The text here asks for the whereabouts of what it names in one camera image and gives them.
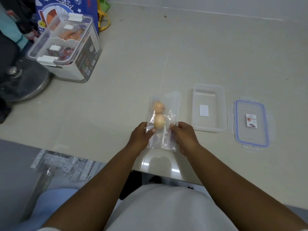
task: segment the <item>person's right hand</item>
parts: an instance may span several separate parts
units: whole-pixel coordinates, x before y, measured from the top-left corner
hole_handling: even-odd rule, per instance
[[[180,146],[183,155],[194,152],[199,144],[193,127],[185,122],[178,122],[178,126],[170,125],[170,129],[175,133],[175,139]]]

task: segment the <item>table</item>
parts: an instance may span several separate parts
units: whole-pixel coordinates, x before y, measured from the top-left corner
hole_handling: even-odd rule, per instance
[[[84,84],[54,79],[14,106],[0,139],[108,162],[147,120],[151,96],[177,90],[191,123],[196,83],[221,85],[274,113],[276,141],[248,153],[228,131],[196,131],[200,143],[278,201],[308,208],[308,30],[300,23],[113,4],[103,51]],[[179,152],[144,151],[134,170],[200,181]]]

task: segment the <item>blue box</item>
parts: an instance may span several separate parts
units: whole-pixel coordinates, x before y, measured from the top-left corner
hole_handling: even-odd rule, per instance
[[[97,0],[35,0],[35,5],[40,33],[61,13],[90,15],[98,32]]]

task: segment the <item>white latch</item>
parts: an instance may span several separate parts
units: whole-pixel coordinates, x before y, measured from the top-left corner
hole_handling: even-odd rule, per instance
[[[50,50],[52,50],[52,51],[60,51],[60,49],[61,49],[61,46],[58,46],[58,45],[52,45],[52,46],[50,46],[50,48],[49,48]]]
[[[82,21],[82,14],[77,14],[77,13],[68,13],[68,20],[69,21],[76,21],[76,22],[81,22]]]
[[[36,61],[42,65],[46,65],[46,66],[57,66],[54,63],[54,60],[58,60],[58,57],[52,57],[52,56],[47,56],[47,55],[43,55],[42,57],[38,57],[36,59]]]
[[[74,26],[73,26],[73,25],[67,24],[67,25],[64,26],[64,29],[73,30],[73,29],[74,29]]]

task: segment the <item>person's right arm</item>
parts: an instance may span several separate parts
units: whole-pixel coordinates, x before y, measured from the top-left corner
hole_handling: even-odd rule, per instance
[[[202,147],[193,128],[171,125],[180,152],[185,155],[215,204],[238,230],[300,231],[308,224],[286,206],[241,177]]]

